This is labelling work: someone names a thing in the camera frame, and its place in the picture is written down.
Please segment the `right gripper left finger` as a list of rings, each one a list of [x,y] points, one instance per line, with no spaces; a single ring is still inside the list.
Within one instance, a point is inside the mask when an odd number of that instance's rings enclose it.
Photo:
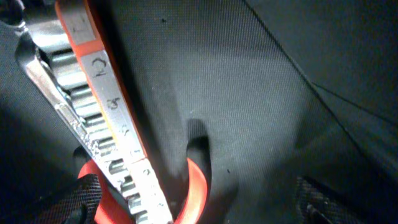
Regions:
[[[101,198],[98,176],[84,175],[69,187],[35,203],[30,222],[92,224]]]

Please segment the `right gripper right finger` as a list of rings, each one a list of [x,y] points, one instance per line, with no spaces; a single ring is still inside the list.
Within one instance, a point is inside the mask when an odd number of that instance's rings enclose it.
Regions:
[[[295,208],[300,223],[372,223],[373,216],[316,180],[297,177]]]

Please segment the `red diagonal cutting pliers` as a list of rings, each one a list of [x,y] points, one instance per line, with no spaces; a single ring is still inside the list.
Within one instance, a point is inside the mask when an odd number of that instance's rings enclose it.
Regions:
[[[198,223],[211,189],[211,160],[207,137],[191,139],[187,145],[188,194],[174,223]],[[80,169],[79,177],[95,174],[99,178],[102,198],[94,216],[95,223],[138,223],[134,221],[111,195],[103,173],[94,161],[86,162]]]

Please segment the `silver ratchet wrench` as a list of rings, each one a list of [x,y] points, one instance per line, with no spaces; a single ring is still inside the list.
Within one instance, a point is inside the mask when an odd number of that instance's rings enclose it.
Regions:
[[[122,203],[134,190],[116,135],[56,18],[23,19],[16,59],[99,166]]]

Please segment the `orange socket holder rail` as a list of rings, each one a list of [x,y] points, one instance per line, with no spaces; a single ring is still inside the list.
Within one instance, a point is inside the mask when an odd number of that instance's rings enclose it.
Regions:
[[[113,139],[107,149],[95,140],[93,159],[125,198],[136,223],[173,223],[95,7],[89,1],[56,1],[55,12]]]

